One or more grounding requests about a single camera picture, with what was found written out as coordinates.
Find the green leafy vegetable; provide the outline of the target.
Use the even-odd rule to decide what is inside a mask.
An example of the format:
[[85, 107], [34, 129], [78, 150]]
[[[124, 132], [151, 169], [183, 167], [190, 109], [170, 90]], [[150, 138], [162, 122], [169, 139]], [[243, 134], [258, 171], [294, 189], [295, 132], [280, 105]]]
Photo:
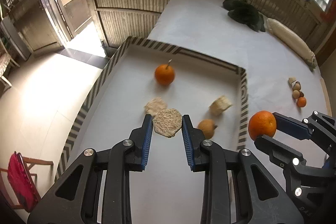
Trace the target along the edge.
[[255, 32], [265, 32], [264, 17], [256, 8], [245, 1], [225, 0], [223, 8], [234, 21], [248, 26]]

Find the white daikon radish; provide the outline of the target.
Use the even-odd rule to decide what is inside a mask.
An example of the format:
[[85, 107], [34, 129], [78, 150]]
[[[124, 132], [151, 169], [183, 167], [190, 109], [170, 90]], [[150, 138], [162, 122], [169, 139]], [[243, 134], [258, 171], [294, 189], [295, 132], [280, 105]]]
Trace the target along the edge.
[[315, 70], [317, 67], [315, 54], [302, 38], [276, 19], [268, 18], [266, 25], [272, 35], [280, 39], [305, 61], [311, 72]]

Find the brown longan front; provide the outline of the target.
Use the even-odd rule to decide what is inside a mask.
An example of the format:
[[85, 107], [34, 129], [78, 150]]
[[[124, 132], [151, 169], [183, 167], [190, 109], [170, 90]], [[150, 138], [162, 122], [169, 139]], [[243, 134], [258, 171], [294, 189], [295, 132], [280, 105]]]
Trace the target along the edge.
[[296, 100], [300, 97], [300, 91], [299, 90], [293, 90], [292, 97]]

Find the white stool with cushion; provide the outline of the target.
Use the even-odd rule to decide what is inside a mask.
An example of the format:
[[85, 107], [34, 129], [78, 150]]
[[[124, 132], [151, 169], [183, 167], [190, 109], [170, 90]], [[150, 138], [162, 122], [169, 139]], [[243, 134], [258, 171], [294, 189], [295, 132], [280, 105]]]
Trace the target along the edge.
[[1, 39], [1, 61], [0, 61], [0, 75], [1, 82], [5, 87], [11, 88], [13, 85], [11, 82], [5, 77], [5, 72], [8, 66], [16, 66], [20, 68], [21, 66], [11, 57], [6, 49], [2, 39]]

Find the large corn cob piece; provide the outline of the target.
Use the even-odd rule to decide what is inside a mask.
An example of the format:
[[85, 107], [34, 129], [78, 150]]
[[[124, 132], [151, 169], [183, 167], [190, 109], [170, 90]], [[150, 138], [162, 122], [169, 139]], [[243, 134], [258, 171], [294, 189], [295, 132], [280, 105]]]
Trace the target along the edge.
[[172, 138], [182, 127], [182, 114], [176, 109], [161, 110], [153, 119], [154, 131]]

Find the orange tangerine with stem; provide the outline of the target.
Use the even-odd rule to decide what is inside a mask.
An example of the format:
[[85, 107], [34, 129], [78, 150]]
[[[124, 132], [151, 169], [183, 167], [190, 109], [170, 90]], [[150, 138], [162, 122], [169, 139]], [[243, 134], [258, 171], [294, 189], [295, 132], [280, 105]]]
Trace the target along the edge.
[[159, 65], [154, 72], [157, 83], [162, 86], [168, 86], [175, 79], [175, 70], [171, 66], [171, 62], [172, 59], [170, 59], [167, 64]]

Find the corn cob piece back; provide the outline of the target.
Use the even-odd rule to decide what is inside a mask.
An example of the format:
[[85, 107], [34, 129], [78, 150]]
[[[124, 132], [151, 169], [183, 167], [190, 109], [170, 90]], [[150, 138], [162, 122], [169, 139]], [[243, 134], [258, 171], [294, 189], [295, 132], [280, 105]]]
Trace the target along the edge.
[[296, 78], [295, 77], [289, 77], [288, 78], [288, 84], [292, 87], [296, 82]]

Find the large brown longan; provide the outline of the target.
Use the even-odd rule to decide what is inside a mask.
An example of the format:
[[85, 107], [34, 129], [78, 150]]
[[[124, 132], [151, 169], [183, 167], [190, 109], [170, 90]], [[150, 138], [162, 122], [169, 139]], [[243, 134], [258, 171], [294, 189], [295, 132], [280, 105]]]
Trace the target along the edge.
[[206, 139], [211, 139], [214, 136], [216, 128], [217, 125], [212, 119], [204, 119], [198, 124], [198, 129], [202, 131]]

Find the red cloth wooden chair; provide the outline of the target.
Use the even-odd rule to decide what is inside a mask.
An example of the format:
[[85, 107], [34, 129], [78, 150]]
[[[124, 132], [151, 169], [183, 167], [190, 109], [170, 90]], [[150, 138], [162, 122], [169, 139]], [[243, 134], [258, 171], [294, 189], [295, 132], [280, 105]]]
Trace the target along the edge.
[[24, 157], [19, 152], [14, 152], [8, 163], [7, 168], [1, 168], [1, 173], [7, 174], [7, 180], [15, 194], [17, 204], [11, 199], [3, 178], [1, 175], [1, 194], [5, 201], [13, 210], [25, 210], [27, 213], [33, 211], [41, 196], [33, 179], [37, 179], [36, 173], [31, 173], [30, 170], [36, 165], [49, 165], [54, 166], [53, 161], [42, 159], [34, 159]]

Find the brown longan back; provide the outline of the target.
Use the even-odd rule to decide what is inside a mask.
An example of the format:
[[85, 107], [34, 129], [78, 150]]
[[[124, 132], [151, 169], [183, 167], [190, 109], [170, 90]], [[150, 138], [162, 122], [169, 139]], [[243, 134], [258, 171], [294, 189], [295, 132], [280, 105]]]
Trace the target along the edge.
[[297, 91], [300, 91], [301, 90], [301, 84], [299, 82], [296, 82], [293, 87], [292, 87], [293, 90], [297, 90]]

